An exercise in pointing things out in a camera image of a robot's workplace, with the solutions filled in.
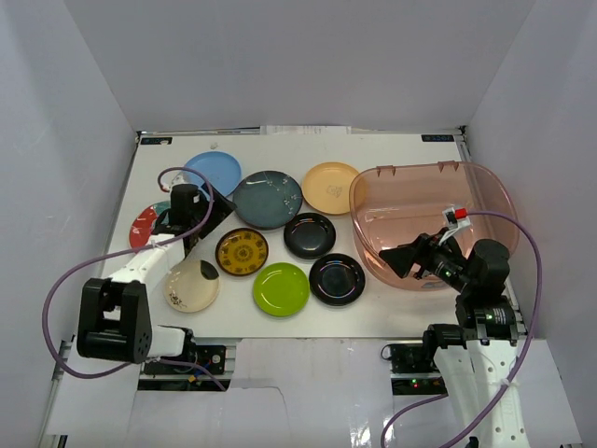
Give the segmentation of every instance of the white wall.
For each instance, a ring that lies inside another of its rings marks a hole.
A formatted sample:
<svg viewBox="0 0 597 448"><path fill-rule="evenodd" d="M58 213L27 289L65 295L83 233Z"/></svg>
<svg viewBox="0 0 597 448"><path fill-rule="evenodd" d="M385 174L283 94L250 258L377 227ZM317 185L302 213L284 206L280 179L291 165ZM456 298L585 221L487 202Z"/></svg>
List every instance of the white wall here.
<svg viewBox="0 0 597 448"><path fill-rule="evenodd" d="M135 130L467 124L534 0L66 0Z"/></svg>
<svg viewBox="0 0 597 448"><path fill-rule="evenodd" d="M588 448L597 447L596 44L594 1L537 0L470 123L473 159L500 176L538 239L540 333ZM528 246L513 264L529 317L535 263Z"/></svg>
<svg viewBox="0 0 597 448"><path fill-rule="evenodd" d="M0 62L0 444L30 448L54 367L42 301L104 249L134 133L62 0L0 2ZM59 291L56 343L73 333L82 279Z"/></svg>

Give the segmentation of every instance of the pink transparent container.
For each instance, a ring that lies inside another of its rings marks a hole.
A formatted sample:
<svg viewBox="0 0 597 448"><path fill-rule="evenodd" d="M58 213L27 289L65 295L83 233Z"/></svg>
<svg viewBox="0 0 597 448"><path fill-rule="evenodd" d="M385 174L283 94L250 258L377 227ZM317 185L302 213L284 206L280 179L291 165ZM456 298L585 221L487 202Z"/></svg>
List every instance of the pink transparent container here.
<svg viewBox="0 0 597 448"><path fill-rule="evenodd" d="M441 212L451 206L468 211L492 210L516 217L514 205L497 176L471 162L444 161L429 165L380 166L356 177L350 191L354 243L377 278L393 287L426 291L447 287L434 275L399 278L378 256L383 249L412 243L422 232L436 233L445 222ZM518 229L499 217L471 217L472 226L456 240L468 256L473 244L493 238L510 254Z"/></svg>

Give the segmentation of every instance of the green plate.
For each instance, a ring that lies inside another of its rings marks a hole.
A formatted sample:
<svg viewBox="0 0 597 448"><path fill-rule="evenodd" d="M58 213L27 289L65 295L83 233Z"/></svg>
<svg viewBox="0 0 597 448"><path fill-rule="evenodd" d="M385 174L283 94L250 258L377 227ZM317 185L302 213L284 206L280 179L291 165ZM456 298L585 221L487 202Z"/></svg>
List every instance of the green plate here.
<svg viewBox="0 0 597 448"><path fill-rule="evenodd" d="M253 298L268 315L293 315L302 310L309 299L309 280L294 264L274 263L255 279Z"/></svg>

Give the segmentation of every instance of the plate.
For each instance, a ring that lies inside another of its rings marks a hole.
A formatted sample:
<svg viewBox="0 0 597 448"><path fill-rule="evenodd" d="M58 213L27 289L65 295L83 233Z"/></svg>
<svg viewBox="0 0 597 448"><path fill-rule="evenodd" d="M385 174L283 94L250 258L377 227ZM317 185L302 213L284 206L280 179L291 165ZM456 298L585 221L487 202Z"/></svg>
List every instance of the plate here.
<svg viewBox="0 0 597 448"><path fill-rule="evenodd" d="M142 247L147 244L151 232L153 231L153 225L158 219L158 216L170 208L170 201L162 201L160 203L154 203L149 205L135 221L131 224L129 230L129 245L132 248ZM168 217L164 220L164 224L168 223Z"/></svg>
<svg viewBox="0 0 597 448"><path fill-rule="evenodd" d="M318 213L301 213L286 224L284 242L301 259L318 259L336 243L336 230L329 219Z"/></svg>
<svg viewBox="0 0 597 448"><path fill-rule="evenodd" d="M255 279L253 298L268 315L293 315L307 304L309 280L294 264L274 263L263 269Z"/></svg>
<svg viewBox="0 0 597 448"><path fill-rule="evenodd" d="M365 289L365 273L358 262L344 254L317 260L309 272L311 292L327 305L343 306L356 301Z"/></svg>
<svg viewBox="0 0 597 448"><path fill-rule="evenodd" d="M220 290L217 269L204 259L184 259L166 277L164 298L176 311L196 313L211 305Z"/></svg>
<svg viewBox="0 0 597 448"><path fill-rule="evenodd" d="M226 233L215 247L217 265L226 273L243 277L257 272L270 253L264 236L253 229Z"/></svg>
<svg viewBox="0 0 597 448"><path fill-rule="evenodd" d="M302 206L300 185L279 171L260 171L246 177L234 190L236 214L256 229L284 226Z"/></svg>
<svg viewBox="0 0 597 448"><path fill-rule="evenodd" d="M226 152L203 152L185 163L185 167L199 171L207 177L212 187L217 189L223 196L230 195L243 178L241 165ZM203 185L203 179L198 175L183 171L182 178L185 182L195 184L197 187Z"/></svg>
<svg viewBox="0 0 597 448"><path fill-rule="evenodd" d="M351 211L349 193L358 171L346 163L330 161L314 166L302 181L305 201L315 210L328 215Z"/></svg>

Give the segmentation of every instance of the beige plate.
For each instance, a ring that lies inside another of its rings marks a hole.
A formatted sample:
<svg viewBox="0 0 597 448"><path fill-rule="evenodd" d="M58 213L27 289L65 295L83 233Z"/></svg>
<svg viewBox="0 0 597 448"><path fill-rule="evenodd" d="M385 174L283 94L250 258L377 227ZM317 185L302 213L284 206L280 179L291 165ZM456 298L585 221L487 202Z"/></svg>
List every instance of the beige plate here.
<svg viewBox="0 0 597 448"><path fill-rule="evenodd" d="M302 181L302 195L315 210L342 215L351 210L349 193L358 171L346 163L329 161L314 166Z"/></svg>
<svg viewBox="0 0 597 448"><path fill-rule="evenodd" d="M220 289L220 277L211 266L212 278L201 273L201 264L206 261L185 259L172 269L166 277L164 297L176 311L195 313L207 308L217 297Z"/></svg>

